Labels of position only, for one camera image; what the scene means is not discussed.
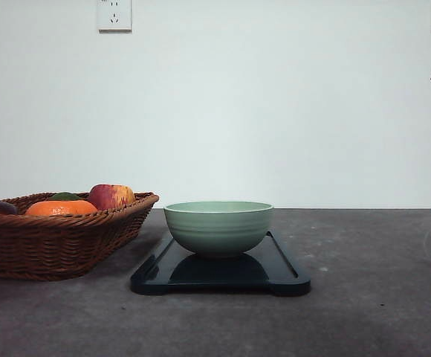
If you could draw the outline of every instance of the bowl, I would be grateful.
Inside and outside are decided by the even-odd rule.
[[[234,257],[265,237],[273,206],[260,202],[185,202],[164,208],[171,235],[203,257]]]

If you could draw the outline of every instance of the basket rim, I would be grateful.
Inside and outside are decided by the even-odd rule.
[[[20,199],[29,199],[35,196],[53,195],[55,193],[33,193],[26,196],[19,196],[11,199],[0,199],[1,202],[8,202]],[[76,193],[77,195],[88,195],[87,192]],[[101,225],[109,220],[114,221],[127,217],[132,213],[144,210],[153,206],[154,203],[159,201],[159,196],[153,192],[134,193],[136,201],[129,205],[119,206],[117,208],[109,208],[106,210],[99,210],[94,213],[87,214],[65,214],[53,216],[31,216],[25,214],[18,215],[2,215],[0,214],[0,226],[25,226],[26,224],[43,224],[43,225]]]

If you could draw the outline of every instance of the green fruit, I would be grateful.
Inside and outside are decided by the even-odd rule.
[[[49,201],[77,201],[79,199],[83,199],[80,196],[77,196],[75,193],[70,192],[59,192],[49,197]]]

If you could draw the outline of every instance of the countertop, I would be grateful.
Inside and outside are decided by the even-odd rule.
[[[0,356],[431,357],[431,210],[276,209],[272,227],[308,294],[131,292],[167,232],[153,210],[83,277],[0,279]]]

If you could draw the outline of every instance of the bowl rim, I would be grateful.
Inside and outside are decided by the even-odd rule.
[[[178,209],[174,209],[171,208],[171,206],[176,206],[176,205],[185,205],[185,204],[189,204],[189,203],[255,203],[258,205],[267,205],[267,207],[265,208],[258,208],[256,210],[232,210],[232,211],[219,211],[219,210],[212,210],[212,211],[206,211],[206,212],[201,212],[199,210],[178,210]],[[262,212],[264,210],[272,210],[273,209],[273,205],[269,204],[269,203],[264,203],[264,202],[255,202],[255,201],[239,201],[239,200],[209,200],[209,201],[188,201],[188,202],[178,202],[178,203],[172,203],[170,205],[164,206],[163,207],[164,210],[169,211],[169,212],[178,212],[178,213],[199,213],[199,214],[227,214],[227,213],[249,213],[249,212]]]

